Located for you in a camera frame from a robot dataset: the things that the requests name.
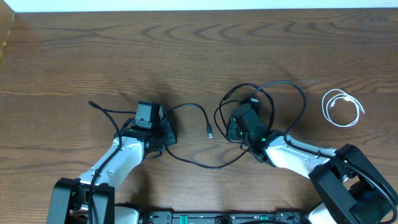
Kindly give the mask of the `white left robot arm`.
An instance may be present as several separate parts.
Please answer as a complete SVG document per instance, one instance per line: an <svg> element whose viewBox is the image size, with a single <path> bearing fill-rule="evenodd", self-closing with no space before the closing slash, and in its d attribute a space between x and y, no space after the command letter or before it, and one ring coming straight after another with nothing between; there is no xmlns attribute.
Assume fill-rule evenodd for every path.
<svg viewBox="0 0 398 224"><path fill-rule="evenodd" d="M61 178L53 188L47 223L144 223L147 217L115 195L128 174L152 152L176 144L168 121L129 119L116 131L109 150L76 179Z"/></svg>

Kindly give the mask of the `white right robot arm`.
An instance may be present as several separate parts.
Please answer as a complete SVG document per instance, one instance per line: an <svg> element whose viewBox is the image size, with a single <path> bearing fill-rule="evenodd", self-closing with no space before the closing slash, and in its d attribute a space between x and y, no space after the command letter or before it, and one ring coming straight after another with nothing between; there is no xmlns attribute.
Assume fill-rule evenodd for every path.
<svg viewBox="0 0 398 224"><path fill-rule="evenodd" d="M233 116L226 137L246 145L259 162L310 179L322 200L308 213L310 223L397 220L397 192L354 145L330 149L305 144L270 130L256 115ZM390 220L385 219L388 213Z"/></svg>

